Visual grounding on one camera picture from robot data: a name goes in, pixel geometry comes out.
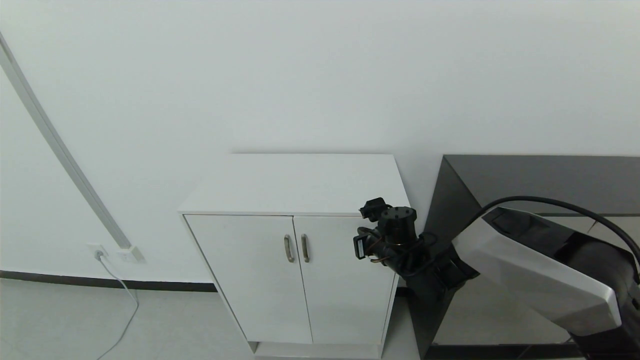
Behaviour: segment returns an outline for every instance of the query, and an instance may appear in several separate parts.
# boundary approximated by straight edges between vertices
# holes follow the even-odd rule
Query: gray floor
[[[253,360],[217,294],[136,293],[140,309],[104,360]],[[397,303],[383,358],[417,360],[408,312]],[[116,341],[133,308],[122,289],[2,279],[0,359],[94,360]]]

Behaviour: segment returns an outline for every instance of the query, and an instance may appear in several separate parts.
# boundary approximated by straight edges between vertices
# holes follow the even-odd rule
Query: cabinet top
[[[393,155],[231,154],[209,164],[179,213],[360,216],[376,197],[409,206]]]

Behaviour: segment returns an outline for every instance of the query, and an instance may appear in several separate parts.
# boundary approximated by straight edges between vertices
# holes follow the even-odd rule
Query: gray metal frame
[[[55,127],[51,124],[49,117],[29,86],[27,79],[24,77],[22,70],[15,61],[15,58],[9,49],[9,45],[6,43],[1,32],[0,47],[2,47],[2,51],[0,52],[0,65],[4,69],[4,73],[9,78],[13,88],[18,93],[24,107],[31,115],[33,122],[36,124],[45,140],[47,140],[49,147],[58,158],[58,161],[60,161],[62,166],[65,168],[71,180],[76,184],[77,189],[80,191],[84,199],[87,201],[89,206],[91,206],[93,212],[98,216],[107,231],[109,231],[109,234],[111,234],[120,248],[128,249],[131,247],[131,242],[129,242],[129,239],[127,239],[126,235],[122,232],[107,208],[104,206],[104,203],[100,200],[100,197],[91,186],[91,183],[89,183],[89,180],[84,176],[82,170],[65,146],[65,143],[58,135]]]

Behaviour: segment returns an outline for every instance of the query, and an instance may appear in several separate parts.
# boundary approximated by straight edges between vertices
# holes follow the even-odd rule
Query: cabinet door
[[[312,342],[291,217],[185,217],[248,341]]]
[[[358,260],[353,237],[357,217],[294,217],[300,257],[303,235],[309,262],[300,262],[314,344],[378,344],[393,299],[395,273],[368,259]]]

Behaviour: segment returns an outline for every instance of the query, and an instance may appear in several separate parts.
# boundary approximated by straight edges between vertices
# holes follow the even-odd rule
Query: power outlet
[[[145,262],[145,258],[142,256],[140,249],[135,245],[128,249],[119,250],[118,257],[126,263],[138,264]]]
[[[104,247],[98,243],[87,243],[86,246],[89,248],[89,251],[91,251],[91,256],[95,256],[96,251],[102,251],[105,258],[109,256],[107,250],[104,250]]]

